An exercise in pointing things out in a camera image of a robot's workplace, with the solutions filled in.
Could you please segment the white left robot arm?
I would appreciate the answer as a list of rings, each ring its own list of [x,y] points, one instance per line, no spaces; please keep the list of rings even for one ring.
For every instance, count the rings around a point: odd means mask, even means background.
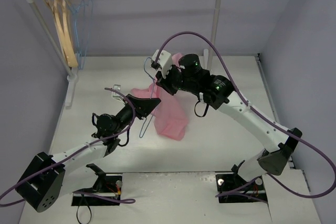
[[[58,154],[37,154],[19,179],[16,192],[37,212],[43,212],[63,195],[82,189],[103,190],[105,172],[94,162],[111,154],[119,146],[119,135],[129,132],[135,118],[152,113],[161,100],[128,94],[124,102],[117,115],[92,115],[97,131],[91,141]]]

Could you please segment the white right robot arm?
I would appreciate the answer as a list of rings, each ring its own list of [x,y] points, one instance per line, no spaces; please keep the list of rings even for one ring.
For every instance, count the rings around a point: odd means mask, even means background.
[[[264,147],[259,154],[232,167],[236,187],[245,188],[252,179],[266,173],[281,175],[298,144],[290,134],[301,137],[300,130],[278,124],[271,126],[244,103],[229,79],[203,69],[196,54],[183,56],[177,66],[167,51],[155,53],[152,60],[156,60],[160,68],[156,73],[159,87],[170,95],[179,90],[195,95],[199,102],[238,122]]]

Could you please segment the pink t shirt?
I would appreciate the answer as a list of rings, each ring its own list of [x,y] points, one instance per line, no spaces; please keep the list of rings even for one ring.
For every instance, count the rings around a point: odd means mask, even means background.
[[[152,84],[147,89],[132,89],[138,98],[150,98]],[[153,98],[160,98],[161,103],[151,113],[154,115],[154,127],[158,135],[180,141],[188,126],[188,117],[179,101],[155,84]]]

